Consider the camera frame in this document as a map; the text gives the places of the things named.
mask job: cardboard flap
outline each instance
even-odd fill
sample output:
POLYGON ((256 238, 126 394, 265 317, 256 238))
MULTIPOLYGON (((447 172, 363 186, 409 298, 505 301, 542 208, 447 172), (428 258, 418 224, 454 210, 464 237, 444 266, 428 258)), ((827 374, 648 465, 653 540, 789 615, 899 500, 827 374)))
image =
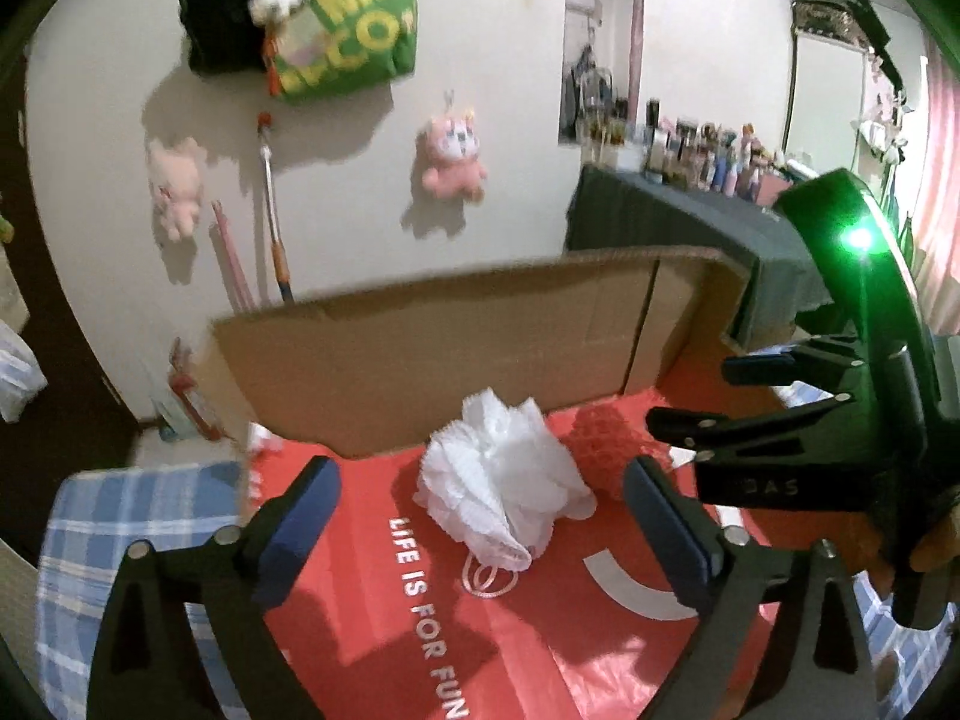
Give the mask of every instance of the cardboard flap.
POLYGON ((255 419, 366 457, 426 442, 488 386, 507 403, 533 397, 553 410, 620 394, 640 381, 638 367, 653 384, 717 256, 576 254, 245 314, 214 324, 194 375, 229 435, 255 419))

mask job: red shopping bag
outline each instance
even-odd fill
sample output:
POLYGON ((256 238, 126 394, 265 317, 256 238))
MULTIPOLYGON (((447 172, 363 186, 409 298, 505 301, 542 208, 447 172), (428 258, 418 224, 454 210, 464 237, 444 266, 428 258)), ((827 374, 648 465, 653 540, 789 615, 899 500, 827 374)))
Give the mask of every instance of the red shopping bag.
MULTIPOLYGON (((572 430, 574 415, 551 418, 555 433, 572 430)), ((413 502, 421 453, 338 460, 339 507, 291 597, 268 614, 326 717, 634 720, 696 618, 637 613, 676 616, 679 605, 656 593, 666 579, 624 504, 600 495, 590 519, 557 522, 528 571, 491 576, 413 502)), ((260 498, 286 490, 317 454, 332 456, 296 442, 262 454, 260 498)), ((678 476, 690 493, 688 471, 678 476)), ((768 634, 758 615, 734 687, 752 680, 768 634)))

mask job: dark gray tablecloth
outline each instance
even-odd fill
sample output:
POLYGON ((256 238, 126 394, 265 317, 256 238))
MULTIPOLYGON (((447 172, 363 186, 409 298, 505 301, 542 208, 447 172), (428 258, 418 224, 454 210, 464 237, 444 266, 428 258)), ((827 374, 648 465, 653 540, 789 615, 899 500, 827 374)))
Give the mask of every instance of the dark gray tablecloth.
POLYGON ((746 349, 830 296, 800 235, 785 218, 739 197, 682 191, 637 173, 584 167, 568 210, 569 251, 637 245, 718 248, 751 279, 731 329, 746 349))

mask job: pink teddy bear keychain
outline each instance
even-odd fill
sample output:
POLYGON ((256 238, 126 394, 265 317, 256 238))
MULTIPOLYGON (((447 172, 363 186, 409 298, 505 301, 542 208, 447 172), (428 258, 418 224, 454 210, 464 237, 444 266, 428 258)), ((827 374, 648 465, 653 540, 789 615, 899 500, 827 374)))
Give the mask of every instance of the pink teddy bear keychain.
POLYGON ((462 119, 432 119, 426 134, 427 156, 432 163, 424 172, 424 189, 437 199, 465 197, 480 202, 487 170, 480 164, 480 142, 473 132, 473 113, 462 119))
POLYGON ((193 138, 174 148, 150 144, 150 189, 160 225, 171 242, 193 238, 203 203, 200 162, 206 152, 193 138))

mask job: green led light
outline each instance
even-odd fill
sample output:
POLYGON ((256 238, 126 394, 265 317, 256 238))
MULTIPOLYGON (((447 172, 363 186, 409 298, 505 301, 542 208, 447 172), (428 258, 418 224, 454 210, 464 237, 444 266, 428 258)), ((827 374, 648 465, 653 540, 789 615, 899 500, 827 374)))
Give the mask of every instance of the green led light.
POLYGON ((840 241, 851 251, 867 254, 874 248, 874 234, 865 227, 852 227, 841 237, 840 241))

